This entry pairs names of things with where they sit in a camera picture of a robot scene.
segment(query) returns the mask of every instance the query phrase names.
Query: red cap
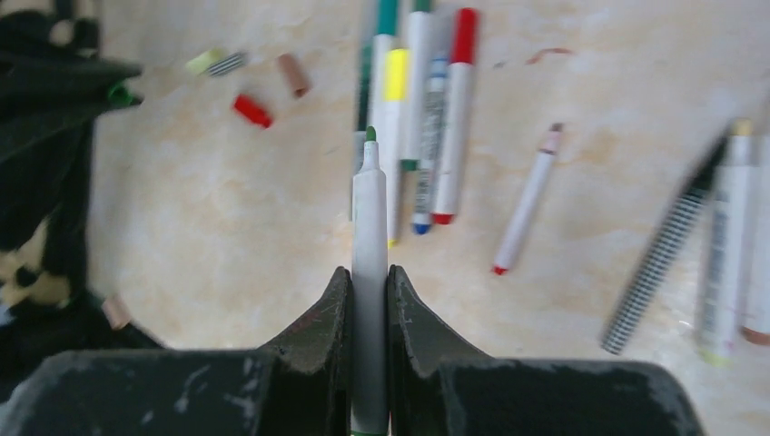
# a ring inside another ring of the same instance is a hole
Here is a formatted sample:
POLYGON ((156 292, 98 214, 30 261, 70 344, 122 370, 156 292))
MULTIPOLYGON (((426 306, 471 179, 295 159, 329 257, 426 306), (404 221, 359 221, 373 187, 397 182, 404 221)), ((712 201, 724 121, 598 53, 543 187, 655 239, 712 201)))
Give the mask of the red cap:
POLYGON ((436 224, 448 225, 452 223, 452 219, 454 219, 454 217, 455 215, 451 213, 434 213, 433 222, 436 224))
POLYGON ((259 124, 265 129, 270 127, 272 124, 272 118, 270 118, 270 114, 262 109, 248 95, 238 94, 238 98, 235 99, 235 103, 232 104, 232 108, 241 113, 252 123, 259 124))
POLYGON ((452 48, 450 64, 462 62, 473 64, 473 56, 476 54, 476 23, 479 20, 479 12, 472 7, 463 7, 458 11, 457 33, 455 44, 452 48))

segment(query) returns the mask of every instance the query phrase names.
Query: striped marker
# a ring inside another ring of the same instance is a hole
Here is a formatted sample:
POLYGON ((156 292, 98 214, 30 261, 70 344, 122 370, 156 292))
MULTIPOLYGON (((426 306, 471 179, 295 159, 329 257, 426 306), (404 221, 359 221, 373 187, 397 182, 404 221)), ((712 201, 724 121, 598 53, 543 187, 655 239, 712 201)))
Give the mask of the striped marker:
POLYGON ((244 65, 246 65, 246 53, 238 52, 236 54, 231 54, 225 57, 216 64, 213 64, 209 67, 208 70, 206 70, 206 72, 208 72, 211 77, 220 77, 228 74, 232 70, 241 68, 244 65))

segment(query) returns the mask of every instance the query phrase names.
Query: black and white checkered marker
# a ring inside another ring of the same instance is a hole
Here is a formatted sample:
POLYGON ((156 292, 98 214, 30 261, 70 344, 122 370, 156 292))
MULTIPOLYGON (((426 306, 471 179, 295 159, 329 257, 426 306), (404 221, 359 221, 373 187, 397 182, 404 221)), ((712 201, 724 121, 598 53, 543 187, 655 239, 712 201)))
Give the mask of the black and white checkered marker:
POLYGON ((620 354, 702 212, 708 190, 693 186, 674 204, 607 328, 601 347, 620 354))
POLYGON ((219 77, 221 75, 230 73, 232 70, 241 68, 244 65, 246 65, 246 53, 238 52, 236 54, 231 54, 225 57, 216 64, 213 64, 206 70, 206 72, 212 77, 219 77))

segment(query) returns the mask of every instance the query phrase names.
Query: black fabric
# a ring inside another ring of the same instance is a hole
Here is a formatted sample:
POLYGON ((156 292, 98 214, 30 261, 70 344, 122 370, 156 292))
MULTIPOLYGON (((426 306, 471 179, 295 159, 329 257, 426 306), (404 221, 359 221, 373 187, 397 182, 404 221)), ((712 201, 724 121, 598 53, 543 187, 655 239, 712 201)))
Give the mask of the black fabric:
MULTIPOLYGON (((59 15, 72 12, 65 3, 55 5, 59 15)), ((76 22, 68 46, 50 45, 47 37, 55 21, 40 11, 0 16, 0 254, 19 250, 47 220, 40 271, 24 264, 15 283, 5 285, 29 286, 35 282, 32 274, 64 276, 72 299, 86 286, 94 119, 127 106, 111 102, 108 91, 141 69, 77 54, 98 47, 93 20, 76 22)), ((140 102, 135 98, 130 104, 140 102)), ((24 301, 11 313, 34 316, 55 310, 24 301)))

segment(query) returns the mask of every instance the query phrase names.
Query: black and white patterned cloth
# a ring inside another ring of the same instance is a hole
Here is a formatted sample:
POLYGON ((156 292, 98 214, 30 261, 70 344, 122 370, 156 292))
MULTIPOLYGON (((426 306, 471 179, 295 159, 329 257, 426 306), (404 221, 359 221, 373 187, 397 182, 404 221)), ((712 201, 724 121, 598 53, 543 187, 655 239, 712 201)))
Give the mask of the black and white patterned cloth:
MULTIPOLYGON (((0 55, 11 56, 3 59, 22 56, 51 61, 51 65, 60 59, 64 64, 93 57, 99 45, 97 11, 96 0, 0 0, 0 55)), ((3 59, 0 325, 65 307, 85 287, 89 121, 93 119, 85 117, 86 122, 72 121, 66 128, 49 129, 46 120, 62 120, 54 109, 74 114, 79 108, 64 108, 67 102, 54 96, 42 98, 47 91, 26 86, 31 82, 25 79, 24 64, 8 64, 3 59), (26 137, 29 132, 35 132, 29 136, 32 145, 22 149, 22 140, 15 136, 26 137)), ((51 83, 63 74, 64 69, 52 75, 51 83)), ((58 91, 65 93, 65 82, 60 85, 58 91)))

